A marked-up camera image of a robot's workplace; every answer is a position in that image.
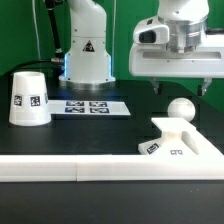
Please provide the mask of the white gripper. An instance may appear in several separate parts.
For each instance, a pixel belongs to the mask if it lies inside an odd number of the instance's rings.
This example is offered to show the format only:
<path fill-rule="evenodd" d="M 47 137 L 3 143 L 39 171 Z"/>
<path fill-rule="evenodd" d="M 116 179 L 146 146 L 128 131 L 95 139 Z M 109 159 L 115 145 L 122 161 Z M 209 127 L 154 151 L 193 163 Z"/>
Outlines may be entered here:
<path fill-rule="evenodd" d="M 204 96 L 211 78 L 224 78 L 224 36 L 207 36 L 201 45 L 186 53 L 170 52 L 165 45 L 136 44 L 129 54 L 129 71 L 150 77 L 155 94 L 160 85 L 155 77 L 205 78 L 198 86 Z"/>

